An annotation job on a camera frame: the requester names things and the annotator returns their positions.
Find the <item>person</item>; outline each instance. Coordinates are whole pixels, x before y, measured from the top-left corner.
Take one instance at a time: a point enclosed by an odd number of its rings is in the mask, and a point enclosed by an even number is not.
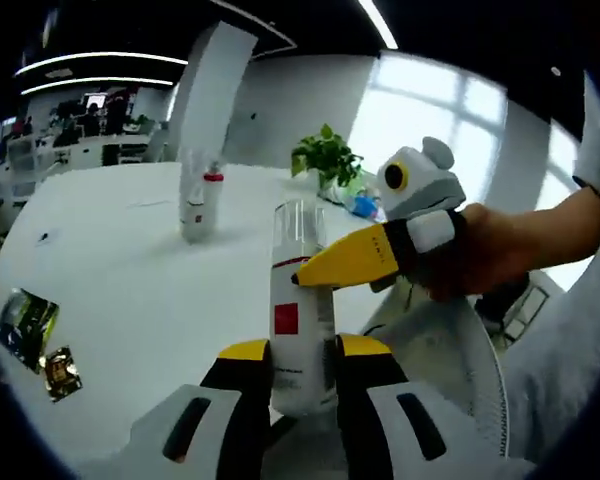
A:
[[[600,96],[585,82],[585,125],[574,180],[555,208],[507,215],[480,204],[429,285],[434,299],[487,292],[525,272],[595,254],[571,290],[550,303],[505,355],[511,453],[539,462],[585,404],[600,374]]]
[[[97,116],[98,110],[98,105],[92,103],[89,105],[86,115],[79,118],[78,124],[83,126],[85,137],[97,137],[100,135],[100,119]]]
[[[22,127],[22,135],[27,136],[33,133],[33,125],[31,125],[31,117],[27,117],[27,123]]]
[[[107,97],[107,125],[105,135],[121,135],[129,104],[129,91],[119,90]]]
[[[11,132],[9,133],[10,138],[21,137],[24,132],[24,120],[22,117],[18,117],[11,126]]]

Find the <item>ceiling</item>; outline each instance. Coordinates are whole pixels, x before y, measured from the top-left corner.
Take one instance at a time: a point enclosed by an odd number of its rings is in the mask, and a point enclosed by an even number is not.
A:
[[[8,45],[0,45],[0,118],[15,113],[21,90],[58,80],[45,77],[54,70],[68,67],[72,76],[67,78],[124,76],[177,82],[184,69],[155,60],[102,57],[54,63],[12,78],[22,66],[18,45],[25,38],[28,64],[93,51],[186,59],[198,34],[218,20],[258,36],[254,61],[281,55],[377,55],[384,48],[356,0],[227,2],[74,0],[28,2],[18,7],[24,18],[14,19],[13,38]],[[554,118],[575,135],[581,133],[582,69],[566,15],[560,15],[556,6],[559,0],[540,4],[531,0],[508,4],[489,0],[374,2],[401,51],[491,78],[507,87],[511,99],[542,118]],[[43,48],[40,39],[46,11],[54,7],[58,8],[55,27]],[[278,49],[285,51],[268,53]],[[561,72],[559,77],[551,72],[554,66]]]

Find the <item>plastic bottle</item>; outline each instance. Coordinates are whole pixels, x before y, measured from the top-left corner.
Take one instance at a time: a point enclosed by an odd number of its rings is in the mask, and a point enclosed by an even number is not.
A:
[[[203,154],[183,151],[179,159],[182,163],[180,231],[188,243],[194,243],[216,230],[224,175],[220,172],[220,162],[209,162]]]
[[[336,404],[327,349],[335,340],[330,288],[304,288],[291,276],[325,243],[324,214],[312,202],[294,200],[275,211],[271,267],[270,345],[274,365],[271,404],[300,417]]]
[[[224,175],[220,171],[220,162],[218,160],[211,162],[209,170],[204,174],[203,179],[203,234],[209,236],[216,231],[218,223],[218,204],[222,186],[224,185]]]

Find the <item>computer monitor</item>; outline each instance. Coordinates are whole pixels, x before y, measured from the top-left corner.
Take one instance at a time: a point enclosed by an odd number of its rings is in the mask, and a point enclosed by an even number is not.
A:
[[[104,102],[107,99],[106,93],[85,93],[84,94],[84,106],[87,111],[92,104],[96,104],[98,108],[104,107]]]

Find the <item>white table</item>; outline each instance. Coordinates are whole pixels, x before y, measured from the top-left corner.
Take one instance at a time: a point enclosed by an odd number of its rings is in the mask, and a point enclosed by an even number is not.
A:
[[[0,311],[14,287],[60,305],[47,352],[71,347],[82,390],[52,404],[43,379],[1,345],[0,359],[33,425],[69,465],[121,448],[136,419],[199,382],[224,347],[268,336],[273,211],[315,195],[286,170],[230,165],[219,231],[191,246],[178,230],[179,174],[167,163],[51,177],[0,253]],[[368,225],[324,208],[331,242]],[[337,330],[359,331],[383,298],[367,286],[336,292]]]

